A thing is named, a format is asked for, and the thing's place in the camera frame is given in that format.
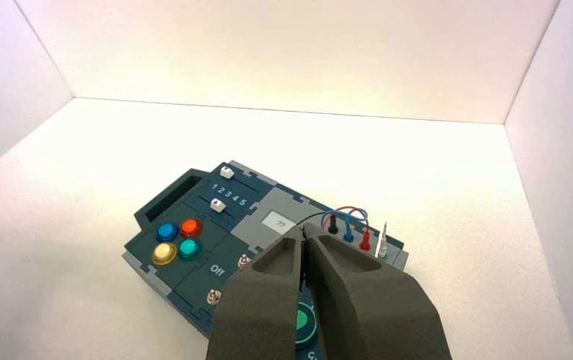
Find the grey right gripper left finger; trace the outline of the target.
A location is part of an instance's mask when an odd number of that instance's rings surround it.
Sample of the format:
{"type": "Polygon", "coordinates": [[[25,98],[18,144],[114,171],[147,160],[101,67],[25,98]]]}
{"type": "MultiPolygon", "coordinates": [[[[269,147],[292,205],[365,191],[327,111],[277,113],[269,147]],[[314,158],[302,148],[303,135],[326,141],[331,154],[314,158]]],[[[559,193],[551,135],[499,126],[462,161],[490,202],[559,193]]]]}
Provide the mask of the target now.
{"type": "Polygon", "coordinates": [[[225,284],[207,359],[294,359],[305,238],[294,226],[225,284]]]}

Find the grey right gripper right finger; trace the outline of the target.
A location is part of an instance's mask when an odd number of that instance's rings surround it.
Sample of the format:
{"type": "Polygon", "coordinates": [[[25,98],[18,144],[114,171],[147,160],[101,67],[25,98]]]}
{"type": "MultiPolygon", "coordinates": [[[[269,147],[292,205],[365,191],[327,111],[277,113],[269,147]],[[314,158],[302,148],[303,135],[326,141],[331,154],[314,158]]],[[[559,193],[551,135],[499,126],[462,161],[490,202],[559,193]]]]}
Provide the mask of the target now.
{"type": "Polygon", "coordinates": [[[451,359],[438,310],[411,275],[303,226],[306,283],[326,359],[451,359]]]}

